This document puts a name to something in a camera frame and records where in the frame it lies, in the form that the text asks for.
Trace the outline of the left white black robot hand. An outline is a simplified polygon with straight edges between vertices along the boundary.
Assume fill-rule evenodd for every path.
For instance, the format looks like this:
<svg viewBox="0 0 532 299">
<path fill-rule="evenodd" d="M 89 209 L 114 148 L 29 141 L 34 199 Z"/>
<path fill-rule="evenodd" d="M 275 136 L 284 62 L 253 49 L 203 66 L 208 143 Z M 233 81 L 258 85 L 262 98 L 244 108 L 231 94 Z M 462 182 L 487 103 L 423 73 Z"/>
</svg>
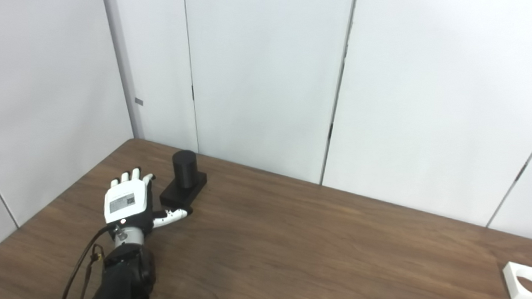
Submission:
<svg viewBox="0 0 532 299">
<path fill-rule="evenodd" d="M 104 218 L 107 225 L 136 227 L 148 234 L 152 229 L 163 227 L 187 218 L 193 213 L 189 207 L 154 211 L 152 180 L 154 174 L 141 177 L 140 167 L 124 172 L 121 178 L 111 181 L 104 196 Z"/>
</svg>

